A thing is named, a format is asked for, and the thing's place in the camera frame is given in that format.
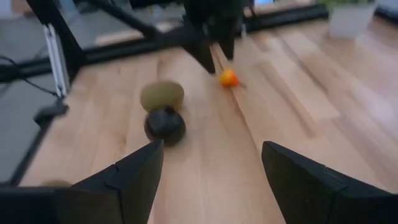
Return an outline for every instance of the black round object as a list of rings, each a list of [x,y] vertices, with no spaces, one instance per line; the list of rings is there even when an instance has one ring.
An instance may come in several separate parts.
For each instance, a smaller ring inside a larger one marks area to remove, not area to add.
[[[149,112],[144,129],[149,140],[163,139],[165,146],[173,146],[184,136],[185,122],[171,106],[163,106]]]

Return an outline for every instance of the black cable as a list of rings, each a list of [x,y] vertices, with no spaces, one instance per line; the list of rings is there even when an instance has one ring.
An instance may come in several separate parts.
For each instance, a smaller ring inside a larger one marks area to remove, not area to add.
[[[15,66],[16,72],[19,73],[18,64],[17,64],[15,61],[13,61],[13,59],[7,58],[7,57],[5,57],[5,56],[3,56],[3,55],[0,55],[0,60],[6,60],[6,61],[8,61],[9,63],[11,63],[13,66]],[[51,94],[51,95],[53,95],[53,96],[57,96],[57,93],[56,93],[56,92],[51,91],[51,90],[48,90],[48,89],[46,89],[46,88],[43,88],[43,87],[41,87],[41,86],[39,86],[39,85],[37,85],[37,84],[35,84],[35,83],[32,83],[31,81],[27,80],[26,78],[24,78],[24,79],[22,79],[22,80],[25,81],[26,83],[28,83],[29,85],[35,87],[35,88],[38,89],[38,90],[41,90],[41,91],[43,91],[43,92],[45,92],[45,93],[48,93],[48,94]],[[7,86],[5,86],[5,87],[1,90],[0,94],[4,94],[4,93],[9,89],[9,87],[10,87],[11,85],[12,85],[12,83],[10,83],[10,84],[8,84]]]

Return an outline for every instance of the wooden table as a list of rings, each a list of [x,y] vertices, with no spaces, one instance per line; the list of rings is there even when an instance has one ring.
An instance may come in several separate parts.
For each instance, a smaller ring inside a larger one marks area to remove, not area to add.
[[[398,31],[375,19],[356,41],[327,37],[325,21],[237,40],[233,63],[214,46],[223,88],[182,49],[84,68],[23,185],[78,182],[148,143],[142,87],[185,89],[185,139],[165,148],[150,223],[283,223],[260,158],[265,140],[398,192]]]

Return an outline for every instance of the small orange ball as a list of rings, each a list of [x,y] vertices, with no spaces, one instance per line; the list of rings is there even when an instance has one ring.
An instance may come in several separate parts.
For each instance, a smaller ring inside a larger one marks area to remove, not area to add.
[[[237,86],[239,85],[239,80],[232,69],[226,69],[220,76],[220,83],[225,86]]]

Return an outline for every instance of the white pot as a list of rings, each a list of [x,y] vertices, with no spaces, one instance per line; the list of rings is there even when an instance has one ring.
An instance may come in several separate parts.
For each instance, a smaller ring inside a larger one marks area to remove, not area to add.
[[[372,20],[376,3],[335,6],[329,18],[330,37],[355,39]]]

